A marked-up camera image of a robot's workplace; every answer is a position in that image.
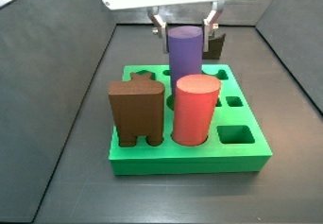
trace gray table surface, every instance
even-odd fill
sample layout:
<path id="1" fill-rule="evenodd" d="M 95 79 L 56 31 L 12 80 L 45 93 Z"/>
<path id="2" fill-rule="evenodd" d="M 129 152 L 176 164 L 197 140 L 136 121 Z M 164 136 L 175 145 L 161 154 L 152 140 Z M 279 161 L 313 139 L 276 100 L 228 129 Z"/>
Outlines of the gray table surface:
<path id="1" fill-rule="evenodd" d="M 252 27 L 223 27 L 220 61 L 240 83 L 273 156 L 259 173 L 115 177 L 107 84 L 125 65 L 167 64 L 149 26 L 119 26 L 36 223 L 323 222 L 323 121 Z"/>

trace green shape sorter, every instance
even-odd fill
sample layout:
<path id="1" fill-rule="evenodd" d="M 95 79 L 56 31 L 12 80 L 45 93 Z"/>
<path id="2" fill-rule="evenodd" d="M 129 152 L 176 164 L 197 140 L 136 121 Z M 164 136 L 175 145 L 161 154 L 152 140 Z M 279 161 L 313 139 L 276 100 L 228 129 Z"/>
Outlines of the green shape sorter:
<path id="1" fill-rule="evenodd" d="M 228 65 L 203 65 L 203 74 L 217 77 L 221 88 L 208 138 L 199 146 L 181 146 L 171 137 L 169 65 L 125 66 L 123 80 L 129 80 L 131 72 L 145 71 L 153 72 L 155 80 L 165 85 L 164 142 L 149 146 L 140 136 L 135 147 L 119 147 L 113 128 L 108 159 L 115 175 L 260 171 L 272 152 Z"/>

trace hole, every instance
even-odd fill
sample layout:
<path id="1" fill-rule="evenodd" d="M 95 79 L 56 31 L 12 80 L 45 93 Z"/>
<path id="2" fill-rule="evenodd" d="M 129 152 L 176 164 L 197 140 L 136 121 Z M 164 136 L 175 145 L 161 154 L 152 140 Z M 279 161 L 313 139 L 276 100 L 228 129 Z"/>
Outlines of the hole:
<path id="1" fill-rule="evenodd" d="M 203 75 L 208 75 L 208 76 L 212 76 L 212 77 L 216 77 L 219 80 L 227 80 L 228 79 L 228 76 L 227 76 L 227 73 L 223 69 L 219 69 L 217 73 L 216 74 L 207 74 L 203 70 L 201 70 L 201 74 Z"/>
<path id="2" fill-rule="evenodd" d="M 171 75 L 171 70 L 169 70 L 169 69 L 164 70 L 164 71 L 163 71 L 163 74 L 164 74 L 165 76 L 169 76 L 169 75 Z"/>
<path id="3" fill-rule="evenodd" d="M 136 74 L 140 75 L 140 76 L 144 75 L 145 73 L 151 73 L 149 79 L 156 80 L 156 74 L 153 72 L 151 72 L 148 70 L 140 70 L 140 71 L 136 72 Z"/>
<path id="4" fill-rule="evenodd" d="M 221 103 L 220 103 L 220 100 L 217 99 L 217 105 L 216 107 L 221 107 Z"/>
<path id="5" fill-rule="evenodd" d="M 175 104 L 173 95 L 169 95 L 167 98 L 167 106 L 172 111 L 173 111 L 173 104 Z"/>
<path id="6" fill-rule="evenodd" d="M 227 104 L 229 107 L 241 107 L 243 106 L 243 102 L 237 96 L 227 96 L 225 99 L 227 99 Z"/>
<path id="7" fill-rule="evenodd" d="M 217 126 L 219 140 L 223 144 L 253 144 L 255 138 L 248 126 Z"/>

